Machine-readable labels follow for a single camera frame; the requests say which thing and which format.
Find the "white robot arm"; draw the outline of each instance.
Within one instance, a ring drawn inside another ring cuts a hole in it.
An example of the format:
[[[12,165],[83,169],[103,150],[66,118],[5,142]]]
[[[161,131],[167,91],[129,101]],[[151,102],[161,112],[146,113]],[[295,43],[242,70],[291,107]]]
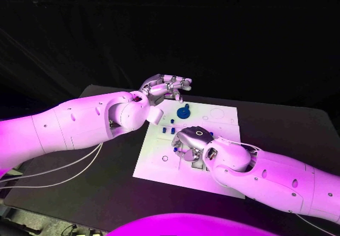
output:
[[[157,124],[165,98],[182,99],[191,80],[169,75],[146,79],[138,91],[73,99],[37,115],[0,122],[0,170],[11,169],[48,152],[87,148],[136,130],[145,120]]]
[[[191,149],[175,154],[203,162],[214,181],[234,188],[272,208],[327,219],[340,224],[340,177],[305,163],[256,147],[247,151],[221,137],[213,139],[201,127],[177,132],[171,145]]]

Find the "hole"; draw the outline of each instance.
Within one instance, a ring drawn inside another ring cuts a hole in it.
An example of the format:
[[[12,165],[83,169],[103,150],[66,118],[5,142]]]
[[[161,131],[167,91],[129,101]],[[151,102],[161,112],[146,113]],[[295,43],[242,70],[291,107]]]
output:
[[[298,180],[293,179],[293,180],[292,180],[292,188],[296,188],[296,186],[298,186]]]
[[[95,108],[95,112],[96,112],[97,115],[100,115],[97,107]]]
[[[266,170],[262,171],[262,178],[266,177]]]

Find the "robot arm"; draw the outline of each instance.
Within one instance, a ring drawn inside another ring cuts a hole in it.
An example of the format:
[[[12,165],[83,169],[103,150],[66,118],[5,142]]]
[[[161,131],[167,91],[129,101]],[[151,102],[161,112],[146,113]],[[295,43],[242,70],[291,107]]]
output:
[[[181,101],[178,90],[191,80],[155,75],[139,91],[73,99],[46,112],[0,122],[0,170],[48,152],[87,148],[136,130],[145,120],[157,124],[164,97]]]
[[[203,158],[214,181],[234,188],[272,208],[327,219],[340,224],[340,177],[295,159],[256,150],[230,140],[213,139],[200,127],[182,129],[171,145],[191,149],[177,155],[187,161]]]

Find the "blue object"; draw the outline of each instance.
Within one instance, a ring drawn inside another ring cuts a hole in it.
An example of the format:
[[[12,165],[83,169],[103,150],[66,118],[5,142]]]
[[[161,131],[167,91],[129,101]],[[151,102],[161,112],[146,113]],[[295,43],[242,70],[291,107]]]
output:
[[[177,110],[177,116],[181,119],[187,119],[190,117],[188,104]]]

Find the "black curtain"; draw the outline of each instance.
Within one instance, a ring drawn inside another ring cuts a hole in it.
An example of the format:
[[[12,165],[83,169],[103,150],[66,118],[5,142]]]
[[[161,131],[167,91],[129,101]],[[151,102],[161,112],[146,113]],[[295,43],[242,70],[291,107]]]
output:
[[[322,109],[338,128],[338,9],[328,1],[5,1],[1,117],[46,110],[89,84],[138,89],[164,73],[193,79],[191,95]]]

